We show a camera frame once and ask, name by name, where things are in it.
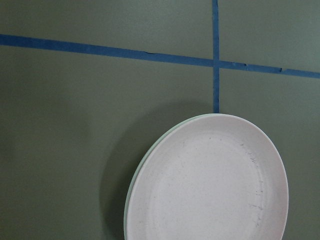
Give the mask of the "pink plate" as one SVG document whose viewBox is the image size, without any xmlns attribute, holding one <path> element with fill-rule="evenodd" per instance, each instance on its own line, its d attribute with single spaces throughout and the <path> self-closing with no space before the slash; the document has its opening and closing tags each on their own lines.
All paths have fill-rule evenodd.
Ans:
<svg viewBox="0 0 320 240">
<path fill-rule="evenodd" d="M 233 115 L 189 122 L 154 149 L 129 202 L 128 240 L 280 240 L 289 208 L 281 156 Z"/>
</svg>

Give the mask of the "cream white plate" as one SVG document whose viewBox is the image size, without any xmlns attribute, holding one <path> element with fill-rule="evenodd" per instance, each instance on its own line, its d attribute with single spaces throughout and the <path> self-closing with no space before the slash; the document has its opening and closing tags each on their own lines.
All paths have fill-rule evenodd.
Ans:
<svg viewBox="0 0 320 240">
<path fill-rule="evenodd" d="M 146 160 L 148 159 L 148 157 L 152 154 L 152 152 L 154 151 L 154 149 L 156 149 L 158 147 L 158 145 L 164 141 L 164 139 L 170 135 L 171 133 L 173 133 L 176 129 L 179 129 L 181 126 L 185 126 L 187 125 L 189 122 L 192 122 L 194 120 L 198 120 L 198 119 L 204 119 L 204 118 L 217 118 L 220 116 L 225 116 L 225 114 L 222 113 L 206 113 L 206 114 L 201 114 L 201 115 L 197 115 L 197 116 L 193 116 L 191 118 L 188 118 L 176 125 L 174 125 L 173 127 L 171 127 L 169 130 L 167 130 L 164 134 L 162 134 L 152 145 L 151 147 L 148 149 L 148 151 L 146 152 L 146 154 L 143 156 L 143 158 L 141 159 L 141 161 L 139 162 L 137 168 L 134 171 L 133 177 L 130 181 L 130 185 L 128 187 L 128 191 L 126 194 L 126 198 L 125 198 L 125 205 L 124 205 L 124 216 L 123 216 L 123 234 L 124 234 L 124 239 L 128 240 L 128 230 L 127 230 L 127 225 L 128 225 L 128 212 L 129 212 L 129 205 L 130 205 L 130 199 L 131 196 L 133 195 L 133 188 L 135 186 L 135 183 L 137 181 L 138 175 L 141 172 L 141 169 L 144 167 L 144 164 L 146 162 Z"/>
</svg>

